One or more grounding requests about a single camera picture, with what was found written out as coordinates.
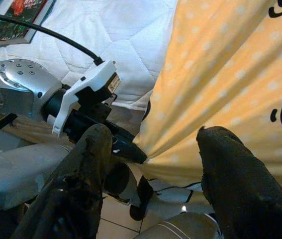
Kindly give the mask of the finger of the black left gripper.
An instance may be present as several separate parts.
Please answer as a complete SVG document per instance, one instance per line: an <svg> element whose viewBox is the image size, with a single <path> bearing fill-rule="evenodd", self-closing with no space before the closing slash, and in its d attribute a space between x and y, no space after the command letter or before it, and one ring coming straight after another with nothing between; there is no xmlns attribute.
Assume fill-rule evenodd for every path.
<svg viewBox="0 0 282 239"><path fill-rule="evenodd" d="M147 159L146 154L135 144L123 141L117 141L112 144L112 153L138 164L142 164Z"/></svg>
<svg viewBox="0 0 282 239"><path fill-rule="evenodd" d="M118 136L119 138L121 138L126 142L132 142L133 139L135 138L135 136L131 134L129 131L116 125L115 123L107 121L106 126L110 129L113 135Z"/></svg>

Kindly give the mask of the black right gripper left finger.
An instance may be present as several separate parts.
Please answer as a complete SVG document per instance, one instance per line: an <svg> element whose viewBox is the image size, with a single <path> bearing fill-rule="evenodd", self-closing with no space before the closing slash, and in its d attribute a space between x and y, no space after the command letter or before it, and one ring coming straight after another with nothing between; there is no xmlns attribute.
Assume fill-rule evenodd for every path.
<svg viewBox="0 0 282 239"><path fill-rule="evenodd" d="M46 181L10 239L96 239L112 134L89 127Z"/></svg>

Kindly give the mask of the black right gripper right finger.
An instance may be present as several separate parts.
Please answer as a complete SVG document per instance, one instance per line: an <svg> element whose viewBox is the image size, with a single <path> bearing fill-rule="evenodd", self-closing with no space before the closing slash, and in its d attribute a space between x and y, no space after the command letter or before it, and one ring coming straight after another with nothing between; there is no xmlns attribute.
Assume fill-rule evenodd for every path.
<svg viewBox="0 0 282 239"><path fill-rule="evenodd" d="M202 190L225 239L282 239L282 186L230 130L201 127Z"/></svg>

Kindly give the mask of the yellow cartoon print blanket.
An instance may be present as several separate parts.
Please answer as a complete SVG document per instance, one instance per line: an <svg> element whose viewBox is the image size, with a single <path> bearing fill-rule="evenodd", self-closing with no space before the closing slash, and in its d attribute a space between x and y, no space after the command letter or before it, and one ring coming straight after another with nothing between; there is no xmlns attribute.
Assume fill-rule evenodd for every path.
<svg viewBox="0 0 282 239"><path fill-rule="evenodd" d="M178 0L134 143L162 201L205 203L201 127L237 135L282 186L282 0Z"/></svg>

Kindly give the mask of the silver robot leg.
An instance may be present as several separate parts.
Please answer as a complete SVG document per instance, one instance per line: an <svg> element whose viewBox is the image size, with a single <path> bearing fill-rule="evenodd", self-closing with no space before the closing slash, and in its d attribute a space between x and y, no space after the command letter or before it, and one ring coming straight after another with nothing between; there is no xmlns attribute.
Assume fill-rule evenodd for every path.
<svg viewBox="0 0 282 239"><path fill-rule="evenodd" d="M0 217L36 197L54 177L78 174L87 158L85 146L33 144L0 151Z"/></svg>

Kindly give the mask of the grey robot foot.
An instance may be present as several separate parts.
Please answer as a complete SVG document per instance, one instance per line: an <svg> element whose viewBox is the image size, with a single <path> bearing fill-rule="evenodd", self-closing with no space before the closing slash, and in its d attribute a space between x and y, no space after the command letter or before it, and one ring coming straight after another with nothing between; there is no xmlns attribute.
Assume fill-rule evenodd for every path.
<svg viewBox="0 0 282 239"><path fill-rule="evenodd" d="M181 213L141 232L134 239L224 239L209 214Z"/></svg>

